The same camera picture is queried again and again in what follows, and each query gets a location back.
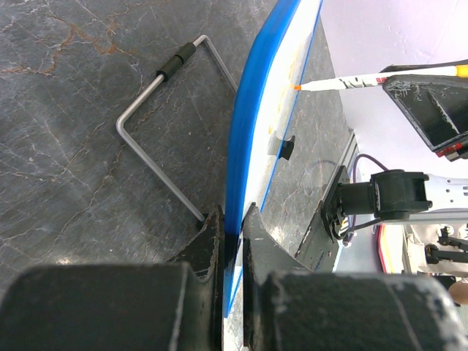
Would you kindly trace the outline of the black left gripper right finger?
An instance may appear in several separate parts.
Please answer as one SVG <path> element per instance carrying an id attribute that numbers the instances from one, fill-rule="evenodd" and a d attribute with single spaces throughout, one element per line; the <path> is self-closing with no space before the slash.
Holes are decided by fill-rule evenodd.
<path id="1" fill-rule="evenodd" d="M 465 350 L 446 289 L 427 276 L 316 273 L 244 219 L 244 344 L 250 350 Z"/>

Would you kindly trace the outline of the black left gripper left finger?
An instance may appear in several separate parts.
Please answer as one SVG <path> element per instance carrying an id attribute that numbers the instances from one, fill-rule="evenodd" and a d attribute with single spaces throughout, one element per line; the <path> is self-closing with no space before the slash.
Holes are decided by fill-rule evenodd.
<path id="1" fill-rule="evenodd" d="M 214 206 L 166 263 L 44 265 L 1 302 L 3 350 L 220 350 L 224 228 Z"/>

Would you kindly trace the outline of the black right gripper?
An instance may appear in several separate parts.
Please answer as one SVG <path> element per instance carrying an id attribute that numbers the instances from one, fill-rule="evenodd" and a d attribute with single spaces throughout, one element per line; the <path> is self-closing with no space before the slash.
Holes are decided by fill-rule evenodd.
<path id="1" fill-rule="evenodd" d="M 381 73 L 442 68 L 467 73 L 467 64 L 390 65 Z M 383 90 L 438 157 L 468 158 L 466 78 L 398 75 Z"/>

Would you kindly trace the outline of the white marker with yellow cap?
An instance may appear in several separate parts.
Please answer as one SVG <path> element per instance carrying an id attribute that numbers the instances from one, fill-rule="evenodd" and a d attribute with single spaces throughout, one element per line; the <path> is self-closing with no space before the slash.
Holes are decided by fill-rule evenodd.
<path id="1" fill-rule="evenodd" d="M 293 89 L 296 91 L 338 91 L 354 88 L 367 88 L 381 86 L 388 78 L 398 75 L 432 75 L 467 78 L 467 65 L 459 64 L 425 69 L 407 69 L 394 72 L 379 72 L 374 74 L 315 80 L 309 83 L 296 85 Z"/>

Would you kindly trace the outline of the blue framed whiteboard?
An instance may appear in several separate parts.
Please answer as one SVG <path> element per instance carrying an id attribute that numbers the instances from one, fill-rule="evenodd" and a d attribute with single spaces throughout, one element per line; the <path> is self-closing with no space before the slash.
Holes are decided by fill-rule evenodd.
<path id="1" fill-rule="evenodd" d="M 235 97 L 227 149 L 223 316 L 240 283 L 235 261 L 252 204 L 262 208 L 293 116 L 321 1 L 278 1 L 258 32 Z"/>

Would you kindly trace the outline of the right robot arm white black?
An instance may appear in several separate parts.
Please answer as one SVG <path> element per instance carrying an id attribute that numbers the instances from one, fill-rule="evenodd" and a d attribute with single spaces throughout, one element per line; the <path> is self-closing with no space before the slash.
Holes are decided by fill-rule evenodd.
<path id="1" fill-rule="evenodd" d="M 382 86 L 429 149 L 454 162 L 467 158 L 467 62 L 392 66 L 384 71 L 307 83 L 310 91 Z M 411 215 L 467 208 L 467 181 L 424 172 L 385 169 L 369 181 L 351 183 L 341 166 L 319 203 L 325 232 L 332 240 L 348 235 L 342 222 L 371 214 L 370 226 L 406 221 Z"/>

